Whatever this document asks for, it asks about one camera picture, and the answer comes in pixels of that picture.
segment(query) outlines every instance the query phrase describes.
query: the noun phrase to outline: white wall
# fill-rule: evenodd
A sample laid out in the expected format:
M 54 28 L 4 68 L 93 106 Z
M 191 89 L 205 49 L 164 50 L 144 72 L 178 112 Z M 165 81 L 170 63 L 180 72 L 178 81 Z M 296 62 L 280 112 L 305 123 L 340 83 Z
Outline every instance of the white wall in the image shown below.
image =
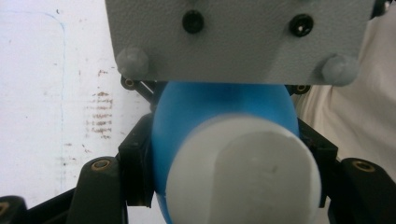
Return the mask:
M 120 85 L 105 1 L 0 2 L 0 196 L 28 207 L 115 156 L 149 105 Z M 158 204 L 130 223 L 164 223 Z

